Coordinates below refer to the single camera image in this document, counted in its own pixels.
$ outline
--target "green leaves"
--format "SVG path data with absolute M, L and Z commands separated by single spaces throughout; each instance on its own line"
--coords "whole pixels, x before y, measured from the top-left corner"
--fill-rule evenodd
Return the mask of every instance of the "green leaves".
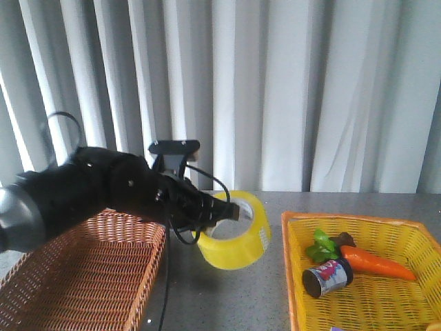
M 322 263 L 327 260 L 338 259 L 338 249 L 326 233 L 321 229 L 314 232 L 314 244 L 306 249 L 306 255 L 316 263 Z

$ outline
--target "wicker basket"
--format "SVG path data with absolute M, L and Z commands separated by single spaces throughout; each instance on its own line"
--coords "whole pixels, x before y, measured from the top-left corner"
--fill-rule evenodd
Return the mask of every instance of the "wicker basket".
M 23 258 L 0 284 L 0 330 L 137 330 L 165 230 L 105 210 Z
M 426 330 L 441 320 L 441 247 L 420 224 L 397 219 L 329 214 L 282 215 L 291 330 Z M 346 231 L 357 246 L 410 268 L 417 281 L 356 273 L 346 288 L 320 299 L 309 296 L 302 272 L 313 266 L 305 248 L 320 228 Z

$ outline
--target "packing tape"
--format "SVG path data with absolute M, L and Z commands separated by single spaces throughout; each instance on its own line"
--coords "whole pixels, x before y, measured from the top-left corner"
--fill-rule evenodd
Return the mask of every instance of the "packing tape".
M 212 266 L 224 270 L 241 269 L 259 260 L 271 241 L 271 229 L 260 200 L 244 191 L 231 191 L 230 195 L 241 209 L 244 203 L 250 207 L 252 222 L 249 228 L 235 238 L 215 239 L 210 234 L 216 230 L 218 222 L 216 227 L 202 232 L 198 240 L 199 249 L 205 260 Z M 218 199 L 226 199 L 225 193 L 214 196 Z

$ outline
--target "brown wicker basket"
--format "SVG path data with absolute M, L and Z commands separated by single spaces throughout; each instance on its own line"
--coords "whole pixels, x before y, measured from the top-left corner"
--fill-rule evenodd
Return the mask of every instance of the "brown wicker basket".
M 137 330 L 165 229 L 105 210 L 23 258 L 0 283 L 0 330 Z

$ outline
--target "can label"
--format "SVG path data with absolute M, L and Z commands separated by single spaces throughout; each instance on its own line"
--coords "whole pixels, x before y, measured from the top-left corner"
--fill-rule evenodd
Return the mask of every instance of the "can label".
M 329 260 L 317 268 L 309 269 L 316 275 L 321 287 L 321 295 L 343 288 L 347 284 L 347 274 L 341 264 Z

